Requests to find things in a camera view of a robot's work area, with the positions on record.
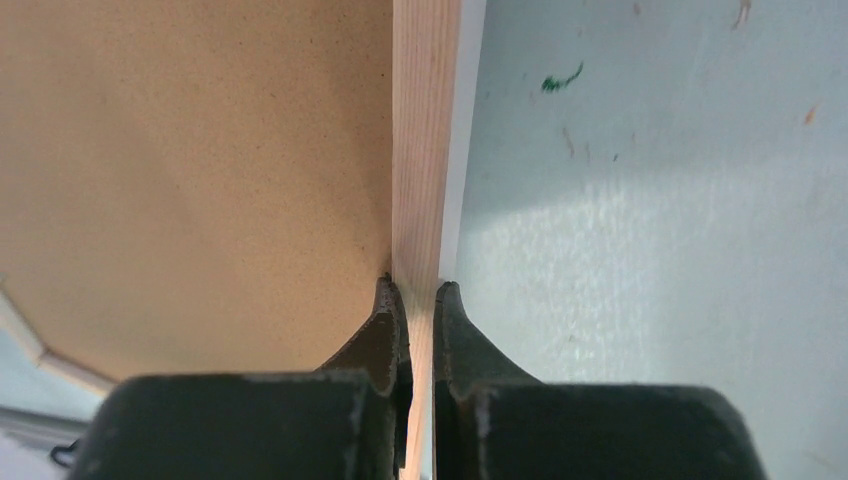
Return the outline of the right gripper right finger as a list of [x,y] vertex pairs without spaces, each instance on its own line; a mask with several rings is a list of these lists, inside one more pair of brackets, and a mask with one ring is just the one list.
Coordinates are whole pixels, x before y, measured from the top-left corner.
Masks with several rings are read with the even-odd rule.
[[762,479],[742,416],[698,386],[548,384],[466,315],[459,286],[436,295],[437,479]]

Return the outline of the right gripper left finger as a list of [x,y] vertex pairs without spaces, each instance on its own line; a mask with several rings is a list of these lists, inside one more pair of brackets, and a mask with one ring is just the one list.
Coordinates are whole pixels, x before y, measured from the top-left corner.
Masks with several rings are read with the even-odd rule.
[[395,479],[413,396],[389,276],[370,317],[311,372],[139,376],[75,445],[72,479]]

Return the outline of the wooden picture frame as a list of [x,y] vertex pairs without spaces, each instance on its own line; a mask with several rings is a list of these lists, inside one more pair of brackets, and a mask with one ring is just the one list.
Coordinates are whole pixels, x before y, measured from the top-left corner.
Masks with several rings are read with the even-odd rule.
[[[386,269],[403,300],[413,396],[408,416],[406,460],[395,479],[410,479],[420,471],[421,419],[425,383],[432,365],[432,336],[439,254],[451,141],[456,103],[455,81],[461,23],[457,1],[388,1],[392,5],[391,37],[391,242]],[[114,380],[49,351],[21,315],[4,289],[1,299],[11,311],[6,326],[27,354],[40,365],[76,379],[104,395],[139,376],[251,372],[311,372],[310,370],[188,371],[141,373]]]

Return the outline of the brown backing board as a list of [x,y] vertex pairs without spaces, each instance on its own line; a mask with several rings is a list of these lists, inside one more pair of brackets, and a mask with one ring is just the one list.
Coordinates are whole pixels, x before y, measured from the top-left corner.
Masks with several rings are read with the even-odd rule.
[[310,370],[391,242],[388,1],[5,1],[1,272],[54,355]]

